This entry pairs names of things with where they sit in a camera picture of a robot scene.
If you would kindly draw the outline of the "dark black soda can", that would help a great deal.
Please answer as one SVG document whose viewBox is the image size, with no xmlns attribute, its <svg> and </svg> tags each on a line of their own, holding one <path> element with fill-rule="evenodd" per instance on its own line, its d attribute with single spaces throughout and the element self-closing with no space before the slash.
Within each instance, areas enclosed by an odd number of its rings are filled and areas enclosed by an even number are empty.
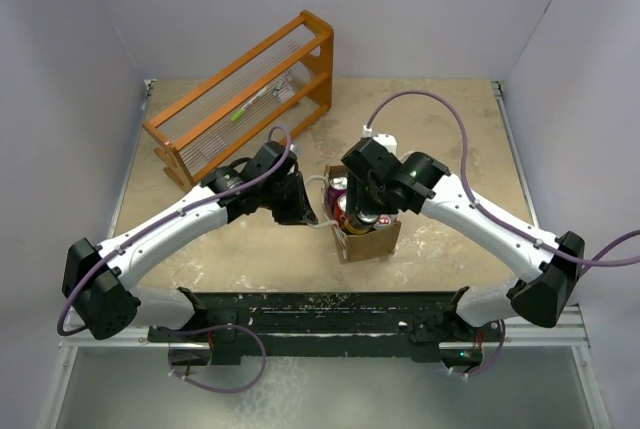
<svg viewBox="0 0 640 429">
<path fill-rule="evenodd" d="M 379 214 L 347 210 L 345 212 L 343 222 L 341 223 L 341 229 L 346 234 L 364 235 L 375 228 L 379 217 Z"/>
</svg>

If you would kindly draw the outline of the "watermelon print canvas bag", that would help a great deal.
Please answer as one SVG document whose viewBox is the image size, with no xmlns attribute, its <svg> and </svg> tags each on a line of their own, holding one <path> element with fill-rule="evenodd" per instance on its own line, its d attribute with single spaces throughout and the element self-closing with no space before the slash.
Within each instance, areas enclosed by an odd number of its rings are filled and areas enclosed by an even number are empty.
<svg viewBox="0 0 640 429">
<path fill-rule="evenodd" d="M 309 176 L 305 181 L 306 188 L 309 188 L 312 182 L 320 182 L 322 184 L 324 219 L 314 225 L 314 228 L 328 227 L 331 230 L 341 264 L 363 262 L 392 255 L 401 229 L 400 221 L 397 220 L 392 226 L 383 230 L 374 228 L 364 235 L 350 235 L 343 232 L 341 226 L 334 220 L 334 206 L 330 208 L 325 202 L 325 191 L 328 186 L 328 179 L 336 176 L 347 177 L 346 169 L 343 166 L 327 165 L 322 175 Z"/>
</svg>

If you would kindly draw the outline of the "silver blue red can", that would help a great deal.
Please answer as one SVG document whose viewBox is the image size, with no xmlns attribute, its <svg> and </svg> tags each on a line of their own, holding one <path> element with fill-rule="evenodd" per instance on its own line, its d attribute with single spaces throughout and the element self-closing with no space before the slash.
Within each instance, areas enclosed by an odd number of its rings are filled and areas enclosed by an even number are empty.
<svg viewBox="0 0 640 429">
<path fill-rule="evenodd" d="M 396 214 L 381 214 L 374 227 L 376 230 L 383 230 L 392 226 L 396 221 Z"/>
</svg>

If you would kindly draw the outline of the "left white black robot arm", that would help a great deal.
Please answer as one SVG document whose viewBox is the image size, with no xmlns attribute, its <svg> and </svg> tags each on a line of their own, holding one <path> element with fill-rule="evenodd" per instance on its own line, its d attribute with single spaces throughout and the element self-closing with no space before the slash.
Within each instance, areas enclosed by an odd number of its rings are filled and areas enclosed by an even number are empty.
<svg viewBox="0 0 640 429">
<path fill-rule="evenodd" d="M 259 209 L 279 225 L 314 224 L 297 156 L 276 141 L 255 156 L 215 169 L 169 208 L 120 236 L 68 250 L 62 293 L 97 340 L 133 325 L 164 326 L 184 341 L 202 336 L 204 307 L 187 289 L 157 290 L 140 280 L 191 241 Z"/>
</svg>

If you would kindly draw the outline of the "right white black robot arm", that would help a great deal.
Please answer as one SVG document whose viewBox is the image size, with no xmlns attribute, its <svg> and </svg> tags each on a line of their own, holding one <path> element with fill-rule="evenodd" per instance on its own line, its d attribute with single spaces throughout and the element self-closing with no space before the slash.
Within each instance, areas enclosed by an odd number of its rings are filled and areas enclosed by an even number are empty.
<svg viewBox="0 0 640 429">
<path fill-rule="evenodd" d="M 499 319 L 521 317 L 543 328 L 554 327 L 579 280 L 575 258 L 584 240 L 568 231 L 561 236 L 529 225 L 496 209 L 490 201 L 467 195 L 461 179 L 422 152 L 400 160 L 375 139 L 359 140 L 341 159 L 366 211 L 413 212 L 456 230 L 497 257 L 513 273 L 501 283 L 465 287 L 445 315 L 446 332 L 467 340 Z"/>
</svg>

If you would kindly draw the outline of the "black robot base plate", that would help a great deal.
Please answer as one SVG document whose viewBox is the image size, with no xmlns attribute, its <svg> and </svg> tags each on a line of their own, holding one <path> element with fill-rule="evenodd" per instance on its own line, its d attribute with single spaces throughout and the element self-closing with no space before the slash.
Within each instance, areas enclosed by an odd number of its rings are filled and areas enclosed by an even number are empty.
<svg viewBox="0 0 640 429">
<path fill-rule="evenodd" d="M 192 292 L 191 319 L 176 331 L 152 327 L 154 343 L 181 354 L 178 364 L 236 365 L 244 357 L 408 358 L 477 367 L 501 324 L 469 328 L 455 320 L 455 293 Z"/>
</svg>

